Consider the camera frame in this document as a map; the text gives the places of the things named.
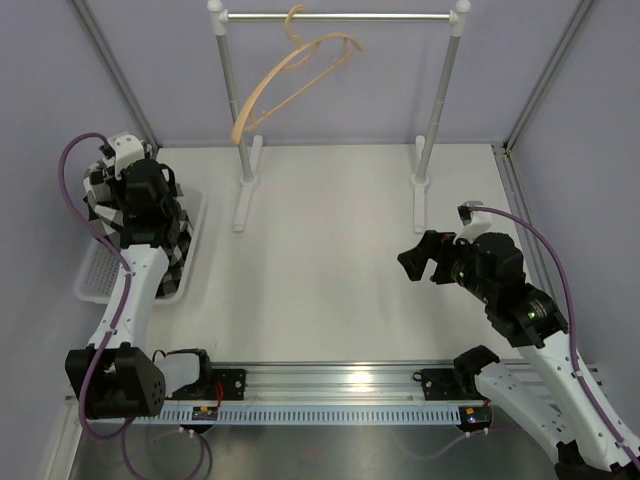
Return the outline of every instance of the wooden hanger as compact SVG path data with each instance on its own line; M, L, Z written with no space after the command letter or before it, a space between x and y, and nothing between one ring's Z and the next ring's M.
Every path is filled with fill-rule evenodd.
M291 19L296 13L302 12L304 10L306 10L306 7L304 5L296 5L289 11L287 19L284 22L284 31L287 35L287 38L295 42L297 47L293 52L283 58L280 63L273 67L273 69L258 84L253 93L249 95L249 98L242 107L242 110L240 110L238 118L236 119L236 123L233 125L233 129L231 130L231 140L233 141L233 143L240 143L240 138L242 137L243 133L255 130L259 125L264 123L265 120L279 112L283 107L291 103L296 97L306 92L312 85L318 83L340 65L343 65L347 60L349 60L349 58L351 58L355 50L358 50L360 52L362 51L360 42L358 42L351 35L347 35L346 33L329 33L310 42L302 43L300 35L296 35L291 31ZM342 57L335 60L329 68L327 68L324 72L307 83L304 87L295 92L289 98L284 100L282 103L277 105L275 108L269 110L268 112L263 111L262 116L256 119L255 113L253 112L253 107L258 101L260 95L262 95L263 90L267 87L267 85L269 85L271 80L273 80L280 72L289 72L307 63L316 54L322 42L333 38L342 39ZM297 58L302 52L305 52L307 50L309 50L309 52L301 60L290 64L290 62Z

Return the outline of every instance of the metal rod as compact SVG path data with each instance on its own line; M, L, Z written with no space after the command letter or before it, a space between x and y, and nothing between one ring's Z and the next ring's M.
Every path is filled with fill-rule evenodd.
M296 13L296 22L448 22L450 13ZM287 13L232 13L231 22L284 22Z
M529 123L531 116L537 110L544 94L551 85L551 81L555 78L555 74L564 60L567 51L575 42L578 32L580 32L581 27L585 24L585 21L597 3L598 0L581 0L574 10L569 23L567 23L567 26L562 32L558 43L553 49L553 53L549 57L549 60L547 60L547 63L538 77L533 90L529 94L529 98L527 98L515 125L507 137L505 142L507 153L513 150L513 146L518 141L518 138L520 138L520 135Z
M78 19L78 23L80 23L82 29L87 35L87 38L91 42L98 60L100 60L100 63L102 63L102 66L107 71L107 75L111 79L111 82L113 83L118 96L122 100L125 109L129 113L131 120L135 123L139 133L144 135L145 139L154 150L157 150L160 147L158 138L156 137L149 120L144 114L142 107L133 94L133 90L129 86L129 82L127 82L120 66L116 62L113 52L111 51L106 37L91 11L91 8L85 0L68 0L68 2Z
M418 171L416 173L416 180L418 182L424 181L427 176L427 167L429 166L431 151L433 150L433 144L436 140L436 134L438 133L440 116L442 115L442 107L444 106L444 98L447 95L447 88L449 87L449 80L451 79L451 72L453 71L453 64L456 59L459 44L460 37L453 35L449 37L447 55L444 59L444 66L442 67L442 74L440 75L440 84L438 85L438 94L436 95L436 101L433 104L429 130L427 131L424 148L422 149L422 155L420 157L420 164L418 165Z
M238 107L238 93L236 91L235 77L233 76L233 69L231 67L231 55L229 54L229 44L227 42L227 35L216 35L218 42L218 50L220 51L220 60L222 61L222 71L224 72L224 83L227 86L227 96L229 97L229 107L231 107L231 118L233 123L236 123L240 108ZM244 141L244 135L240 137L240 143L238 143L238 152L240 152L240 163L242 164L242 176L245 180L253 179L253 172L251 171L251 163L249 162L249 153L247 151L247 144Z

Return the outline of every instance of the white table surface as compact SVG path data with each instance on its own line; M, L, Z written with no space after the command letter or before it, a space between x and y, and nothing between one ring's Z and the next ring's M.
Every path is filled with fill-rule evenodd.
M479 344L519 358L457 285L410 282L413 145L266 147L247 230L232 232L236 148L162 149L208 196L183 299L154 307L147 351L200 347L217 362L451 360ZM508 210L489 145L436 145L428 228L458 231L467 200ZM494 230L513 224L494 218Z

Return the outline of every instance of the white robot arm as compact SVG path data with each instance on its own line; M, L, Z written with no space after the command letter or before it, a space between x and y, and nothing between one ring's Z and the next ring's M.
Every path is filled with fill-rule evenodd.
M130 134L109 139L115 157L106 172L113 197L123 215L120 253L129 265L120 265L109 304L87 348L72 350L65 370L76 396L89 382L85 409L88 418L130 418L160 413L164 399L187 385L211 383L211 365L203 350L169 352L153 362L144 338L156 292L169 267L166 252L175 248L181 207L163 174L163 167ZM115 328L111 322L121 303L127 277L130 287ZM91 379L87 371L98 346L111 336Z
M640 478L640 439L616 414L579 354L579 368L573 368L569 325L557 305L526 283L522 252L508 235L485 233L490 216L474 212L474 205L459 208L464 223L459 234L427 231L398 261L417 281L432 259L434 283L457 283L482 301L493 327L533 366L559 411L482 346L454 361L461 388L503 408L551 458L560 480Z

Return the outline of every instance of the white rack stand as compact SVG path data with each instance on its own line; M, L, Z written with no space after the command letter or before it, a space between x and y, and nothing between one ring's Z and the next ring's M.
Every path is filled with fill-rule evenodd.
M233 231L244 232L247 228L247 220L249 218L249 208L251 207L251 198L253 192L258 186L258 163L262 155L262 135L253 137L251 145L251 153L249 154L249 166L253 175L249 180L243 175L240 177L240 197L238 198L238 207L236 208L236 216L233 219Z
M220 60L224 71L224 79L231 107L231 117L236 122L239 113L238 94L236 92L235 78L231 67L231 55L227 43L226 24L230 22L284 22L286 13L231 13L224 8L221 0L209 0L207 8L211 15L213 31L216 35ZM435 142L440 117L444 107L444 99L447 94L449 80L453 64L458 51L460 37L464 30L465 18L471 4L469 0L458 0L454 10L448 13L299 13L295 15L296 22L447 22L451 26L451 35L438 93L431 112L431 121L426 136L416 137L416 156L418 158L415 173L411 177L413 189L413 231L422 233L426 229L426 193L429 185L427 167L431 159L431 152ZM258 163L262 152L262 137L256 135L253 138L251 155L247 151L247 145L243 137L238 144L240 163L242 165L242 178L240 179L240 197L233 222L234 232L243 232L246 229L251 206L251 197L258 185Z

